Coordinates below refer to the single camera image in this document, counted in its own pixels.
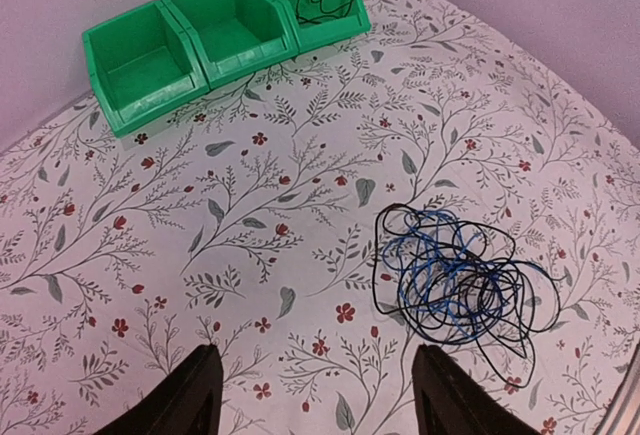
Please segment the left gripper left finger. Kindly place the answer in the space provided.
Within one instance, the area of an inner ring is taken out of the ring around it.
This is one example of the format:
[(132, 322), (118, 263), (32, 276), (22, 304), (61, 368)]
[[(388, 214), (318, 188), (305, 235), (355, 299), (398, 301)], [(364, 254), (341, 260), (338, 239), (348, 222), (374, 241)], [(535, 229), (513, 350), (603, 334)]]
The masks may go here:
[(218, 348), (199, 345), (148, 396), (97, 433), (217, 434), (222, 392)]

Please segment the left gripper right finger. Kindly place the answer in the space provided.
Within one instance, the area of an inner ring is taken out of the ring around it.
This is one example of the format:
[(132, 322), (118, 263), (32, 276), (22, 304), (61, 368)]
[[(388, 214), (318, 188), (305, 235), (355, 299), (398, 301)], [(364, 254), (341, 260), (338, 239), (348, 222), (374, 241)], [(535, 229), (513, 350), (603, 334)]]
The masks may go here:
[(412, 364), (412, 381), (420, 435), (526, 435), (536, 432), (492, 399), (435, 345), (418, 347)]

